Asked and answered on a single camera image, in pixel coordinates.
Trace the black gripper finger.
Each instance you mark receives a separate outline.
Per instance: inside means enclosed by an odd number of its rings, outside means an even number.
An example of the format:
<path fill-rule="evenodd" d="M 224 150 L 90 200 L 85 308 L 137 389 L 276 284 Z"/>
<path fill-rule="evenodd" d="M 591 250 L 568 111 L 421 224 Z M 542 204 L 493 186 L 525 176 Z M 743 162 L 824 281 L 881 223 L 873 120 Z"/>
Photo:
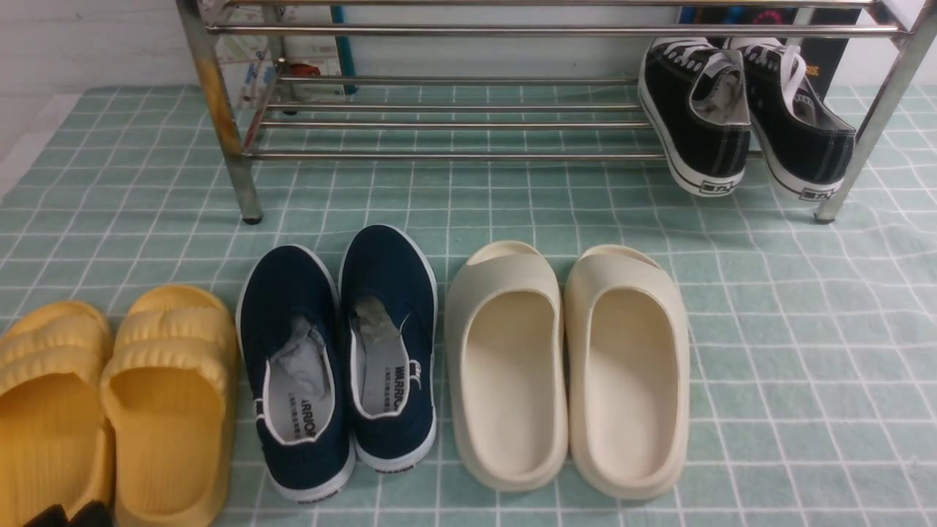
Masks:
<path fill-rule="evenodd" d="M 107 504 L 102 501 L 88 501 L 78 512 L 68 516 L 61 504 L 56 504 L 38 513 L 36 517 L 28 520 L 25 527 L 111 527 L 113 518 Z"/>

